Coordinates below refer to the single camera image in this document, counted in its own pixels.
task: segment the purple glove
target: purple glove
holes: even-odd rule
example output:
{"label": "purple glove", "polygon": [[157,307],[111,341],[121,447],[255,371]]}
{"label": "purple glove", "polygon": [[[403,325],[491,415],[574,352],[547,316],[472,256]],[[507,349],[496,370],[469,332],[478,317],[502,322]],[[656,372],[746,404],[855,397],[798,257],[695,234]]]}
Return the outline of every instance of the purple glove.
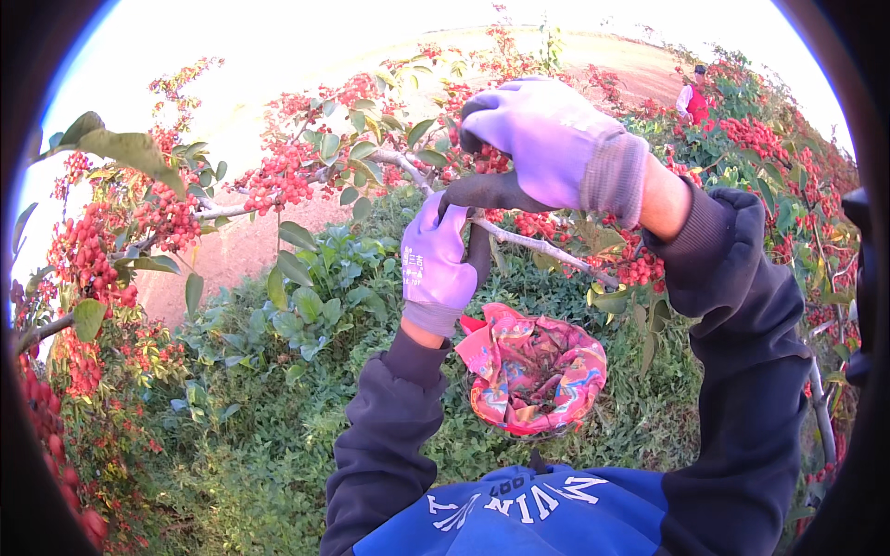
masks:
{"label": "purple glove", "polygon": [[531,77],[475,95],[462,113],[461,146],[484,141],[514,162],[514,175],[454,181],[441,204],[607,212],[636,225],[649,144],[555,79]]}
{"label": "purple glove", "polygon": [[433,334],[451,337],[455,321],[489,276],[491,252],[488,232],[474,224],[467,262],[462,262],[461,230],[468,209],[452,205],[440,223],[437,210],[443,193],[426,199],[405,229],[401,280],[405,318]]}

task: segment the person in red vest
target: person in red vest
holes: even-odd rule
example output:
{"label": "person in red vest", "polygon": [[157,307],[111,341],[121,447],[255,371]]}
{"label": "person in red vest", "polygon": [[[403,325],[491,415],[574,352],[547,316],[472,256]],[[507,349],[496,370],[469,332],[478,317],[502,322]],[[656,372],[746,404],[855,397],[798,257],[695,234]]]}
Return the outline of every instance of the person in red vest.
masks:
{"label": "person in red vest", "polygon": [[676,111],[680,113],[681,121],[701,125],[702,121],[708,120],[708,101],[700,91],[704,82],[705,67],[699,64],[695,67],[695,83],[684,87],[676,98]]}

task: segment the red vest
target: red vest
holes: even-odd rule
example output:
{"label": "red vest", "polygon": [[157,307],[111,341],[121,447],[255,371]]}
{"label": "red vest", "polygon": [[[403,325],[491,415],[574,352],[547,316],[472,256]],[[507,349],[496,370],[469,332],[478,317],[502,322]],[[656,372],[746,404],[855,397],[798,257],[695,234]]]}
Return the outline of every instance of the red vest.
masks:
{"label": "red vest", "polygon": [[690,85],[690,87],[692,87],[692,98],[689,100],[686,111],[692,114],[692,124],[699,125],[701,120],[708,119],[708,101],[705,101],[705,97],[701,96],[695,85]]}

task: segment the dark navy sleeve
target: dark navy sleeve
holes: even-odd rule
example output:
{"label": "dark navy sleeve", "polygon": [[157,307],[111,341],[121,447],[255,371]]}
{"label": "dark navy sleeve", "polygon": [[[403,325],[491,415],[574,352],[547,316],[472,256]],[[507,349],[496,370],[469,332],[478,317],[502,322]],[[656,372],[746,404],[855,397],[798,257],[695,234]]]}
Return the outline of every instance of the dark navy sleeve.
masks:
{"label": "dark navy sleeve", "polygon": [[450,349],[447,341],[438,350],[423,347],[399,330],[390,350],[361,370],[359,391],[346,406],[351,426],[334,443],[322,556],[351,553],[435,481],[436,464],[419,450],[442,424],[448,380],[440,367]]}
{"label": "dark navy sleeve", "polygon": [[800,471],[802,387],[811,352],[795,325],[804,299],[788,267],[764,254],[764,208],[737,189],[692,188],[692,210],[665,244],[674,309],[701,322],[690,343],[704,364],[698,461],[666,473],[659,553],[769,554]]}

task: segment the glove cuff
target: glove cuff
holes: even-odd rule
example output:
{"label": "glove cuff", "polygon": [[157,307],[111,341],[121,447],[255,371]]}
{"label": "glove cuff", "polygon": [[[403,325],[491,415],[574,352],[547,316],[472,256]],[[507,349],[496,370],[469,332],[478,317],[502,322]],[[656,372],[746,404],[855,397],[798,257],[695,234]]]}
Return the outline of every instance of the glove cuff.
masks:
{"label": "glove cuff", "polygon": [[585,211],[614,214],[624,228],[633,228],[643,208],[643,178],[649,143],[624,126],[601,133],[581,178],[580,204]]}
{"label": "glove cuff", "polygon": [[441,303],[406,300],[402,316],[427,332],[450,338],[456,333],[454,323],[463,312],[463,309],[455,309]]}

